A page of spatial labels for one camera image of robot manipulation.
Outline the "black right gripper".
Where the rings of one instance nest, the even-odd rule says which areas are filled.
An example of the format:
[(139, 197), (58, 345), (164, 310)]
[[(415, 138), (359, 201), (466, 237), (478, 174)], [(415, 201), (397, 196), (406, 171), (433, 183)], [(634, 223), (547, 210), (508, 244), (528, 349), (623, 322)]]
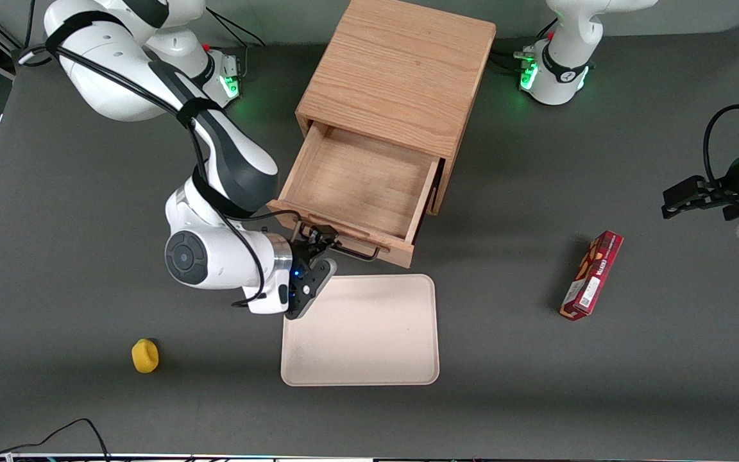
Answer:
[(302, 226), (299, 239), (290, 242), (293, 263), (291, 278), (304, 278), (316, 268), (316, 261), (323, 253), (322, 248), (332, 248), (337, 244), (339, 234), (331, 225)]

